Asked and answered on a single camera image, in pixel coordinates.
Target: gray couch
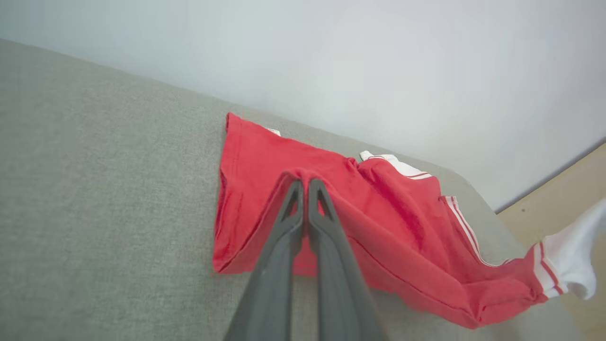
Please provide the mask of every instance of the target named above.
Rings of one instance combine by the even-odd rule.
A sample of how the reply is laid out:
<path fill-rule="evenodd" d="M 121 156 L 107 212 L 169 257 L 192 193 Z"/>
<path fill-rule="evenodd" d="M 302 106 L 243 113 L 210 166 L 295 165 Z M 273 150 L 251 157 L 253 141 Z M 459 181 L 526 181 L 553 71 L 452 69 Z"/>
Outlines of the gray couch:
<path fill-rule="evenodd" d="M 0 339 L 221 340 L 247 274 L 213 274 L 225 114 L 348 157 L 391 153 L 232 103 L 0 40 Z M 448 169 L 397 155 L 457 195 L 483 257 L 523 256 Z M 579 340 L 558 299 L 467 330 L 372 292 L 393 340 Z M 293 340 L 316 340 L 295 278 Z"/>

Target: white stripe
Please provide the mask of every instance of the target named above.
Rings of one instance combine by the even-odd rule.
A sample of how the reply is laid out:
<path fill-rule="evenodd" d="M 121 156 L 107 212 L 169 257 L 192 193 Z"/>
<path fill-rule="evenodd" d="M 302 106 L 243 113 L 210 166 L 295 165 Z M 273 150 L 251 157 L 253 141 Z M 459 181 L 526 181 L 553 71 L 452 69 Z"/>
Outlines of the white stripe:
<path fill-rule="evenodd" d="M 457 204 L 456 198 L 455 197 L 445 197 L 445 198 L 446 198 L 446 203 L 448 204 L 448 207 L 450 207 L 450 209 L 454 213 L 454 216 L 459 221 L 459 225 L 461 226 L 461 228 L 465 232 L 465 235 L 469 239 L 469 243 L 471 244 L 471 248 L 476 253 L 476 255 L 477 255 L 478 259 L 480 260 L 480 262 L 482 262 L 482 264 L 484 264 L 484 265 L 491 266 L 493 268 L 499 266 L 499 265 L 489 264 L 484 259 L 482 259 L 482 256 L 480 255 L 479 244 L 478 244 L 478 248 L 476 248 L 476 243 L 477 243 L 476 235 L 475 235 L 475 233 L 473 233 L 473 230 L 471 229 L 471 226 L 469 224 L 465 225 L 465 223 L 466 223 L 465 217 L 463 217 L 463 213 L 461 213 L 461 211 L 459 211 L 459 208 L 456 205 Z"/>
<path fill-rule="evenodd" d="M 413 166 L 411 166 L 407 163 L 399 161 L 398 158 L 393 154 L 373 155 L 369 151 L 365 150 L 360 153 L 360 157 L 362 158 L 363 161 L 366 161 L 371 158 L 381 158 L 381 159 L 389 162 L 398 171 L 398 173 L 400 173 L 403 176 L 405 176 L 409 179 L 412 179 L 412 180 L 421 180 L 421 179 L 431 178 L 431 174 L 424 174 L 427 172 L 423 172 L 421 170 L 414 168 Z"/>
<path fill-rule="evenodd" d="M 547 258 L 546 245 L 543 244 L 543 247 L 545 247 L 545 258 L 543 258 L 543 262 L 545 262 L 545 265 L 547 265 L 547 267 L 549 268 L 549 270 L 551 270 L 553 275 L 556 276 L 556 279 L 558 280 L 558 285 L 556 285 L 556 286 L 558 288 L 560 288 L 560 290 L 562 291 L 562 295 L 564 295 L 568 292 L 568 286 L 567 285 L 562 286 L 562 282 L 560 280 L 560 276 L 558 275 L 558 272 L 556 271 L 556 267 L 553 266 L 552 262 L 549 260 L 549 258 Z"/>

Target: red t-shirt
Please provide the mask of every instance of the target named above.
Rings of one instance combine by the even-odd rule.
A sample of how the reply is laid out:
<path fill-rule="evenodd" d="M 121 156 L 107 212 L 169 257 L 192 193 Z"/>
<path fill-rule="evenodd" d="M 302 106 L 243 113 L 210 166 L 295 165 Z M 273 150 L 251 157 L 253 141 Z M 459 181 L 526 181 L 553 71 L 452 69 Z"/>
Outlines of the red t-shirt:
<path fill-rule="evenodd" d="M 395 292 L 408 306 L 477 328 L 546 301 L 544 292 L 558 287 L 556 278 L 551 284 L 537 278 L 540 243 L 525 258 L 500 266 L 484 262 L 456 199 L 441 195 L 437 178 L 392 155 L 358 163 L 232 113 L 226 130 L 213 254 L 217 272 L 255 267 L 272 227 L 266 220 L 269 198 L 280 189 L 276 183 L 298 178 L 306 186 L 319 178 L 368 285 Z M 307 240 L 293 271 L 316 274 Z"/>

